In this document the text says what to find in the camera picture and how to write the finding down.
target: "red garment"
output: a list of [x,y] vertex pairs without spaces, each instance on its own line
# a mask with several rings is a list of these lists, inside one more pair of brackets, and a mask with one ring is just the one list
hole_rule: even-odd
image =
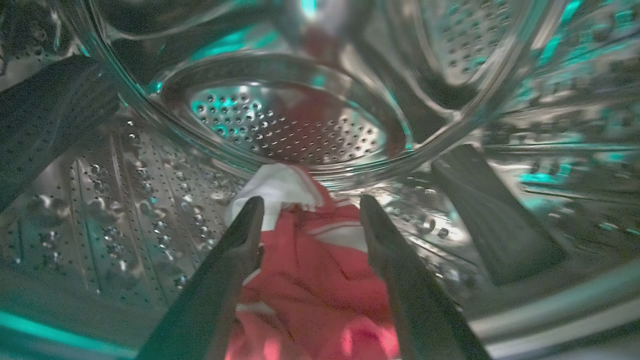
[[226,360],[399,357],[387,289],[358,250],[358,208],[306,184],[322,197],[316,206],[288,206],[263,228],[261,269],[245,280]]

